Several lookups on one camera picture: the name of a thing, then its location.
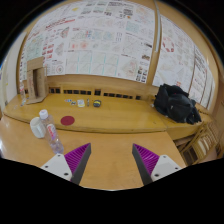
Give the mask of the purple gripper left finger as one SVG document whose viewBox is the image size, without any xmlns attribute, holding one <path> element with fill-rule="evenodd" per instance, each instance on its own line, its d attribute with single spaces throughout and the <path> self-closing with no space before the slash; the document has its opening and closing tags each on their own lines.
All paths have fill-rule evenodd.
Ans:
<svg viewBox="0 0 224 224">
<path fill-rule="evenodd" d="M 79 185 L 91 155 L 91 144 L 82 145 L 69 153 L 56 154 L 42 169 Z"/>
</svg>

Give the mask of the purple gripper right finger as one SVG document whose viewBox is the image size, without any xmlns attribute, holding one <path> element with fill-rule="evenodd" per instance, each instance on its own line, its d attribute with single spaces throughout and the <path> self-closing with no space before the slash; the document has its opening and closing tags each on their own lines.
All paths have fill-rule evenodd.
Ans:
<svg viewBox="0 0 224 224">
<path fill-rule="evenodd" d="M 133 145 L 132 154 L 137 164 L 143 185 L 148 185 L 181 170 L 181 167 L 168 155 L 159 156 L 137 144 Z"/>
</svg>

